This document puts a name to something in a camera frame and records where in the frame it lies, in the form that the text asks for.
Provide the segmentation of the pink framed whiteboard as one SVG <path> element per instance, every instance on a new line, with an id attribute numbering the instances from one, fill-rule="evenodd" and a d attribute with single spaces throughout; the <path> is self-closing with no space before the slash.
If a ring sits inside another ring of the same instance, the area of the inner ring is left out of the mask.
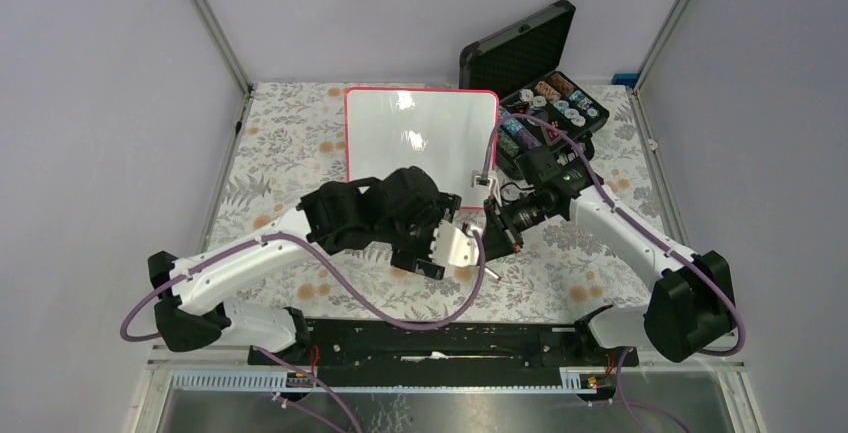
<path id="1" fill-rule="evenodd" d="M 489 196 L 473 177 L 494 166 L 487 144 L 499 113 L 490 90 L 353 87 L 344 96 L 347 178 L 384 178 L 398 168 L 424 170 L 461 208 Z"/>

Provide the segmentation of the silver red marker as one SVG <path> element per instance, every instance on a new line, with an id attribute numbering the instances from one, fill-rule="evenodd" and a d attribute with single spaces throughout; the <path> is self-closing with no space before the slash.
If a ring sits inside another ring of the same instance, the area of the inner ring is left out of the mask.
<path id="1" fill-rule="evenodd" d="M 478 268 L 478 273 L 480 275 L 485 275 L 487 278 L 492 279 L 493 281 L 500 282 L 502 280 L 502 276 L 489 267 Z"/>

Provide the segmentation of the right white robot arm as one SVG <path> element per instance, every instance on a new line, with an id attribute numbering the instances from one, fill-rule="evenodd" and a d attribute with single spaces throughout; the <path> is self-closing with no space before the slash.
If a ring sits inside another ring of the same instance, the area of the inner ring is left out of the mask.
<path id="1" fill-rule="evenodd" d="M 653 348 L 680 363 L 694 354 L 738 353 L 745 328 L 730 268 L 715 251 L 699 254 L 652 227 L 603 184 L 588 162 L 560 164 L 544 147 L 524 153 L 519 168 L 530 190 L 502 203 L 484 202 L 488 259 L 519 253 L 524 232 L 554 218 L 601 241 L 650 291 L 645 305 L 609 306 L 578 322 L 575 355 L 597 365 L 615 348 Z"/>

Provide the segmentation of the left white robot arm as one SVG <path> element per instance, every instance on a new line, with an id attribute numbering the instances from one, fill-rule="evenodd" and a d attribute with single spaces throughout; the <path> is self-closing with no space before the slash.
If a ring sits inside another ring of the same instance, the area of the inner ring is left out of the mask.
<path id="1" fill-rule="evenodd" d="M 177 258 L 159 252 L 148 260 L 161 291 L 154 306 L 158 333 L 172 352 L 258 346 L 299 363 L 311 341 L 303 314 L 243 304 L 235 293 L 308 258 L 327 262 L 373 243 L 390 245 L 392 264 L 413 273 L 474 265 L 480 249 L 453 222 L 460 202 L 420 168 L 400 168 L 384 179 L 327 182 L 279 218 L 207 253 Z"/>

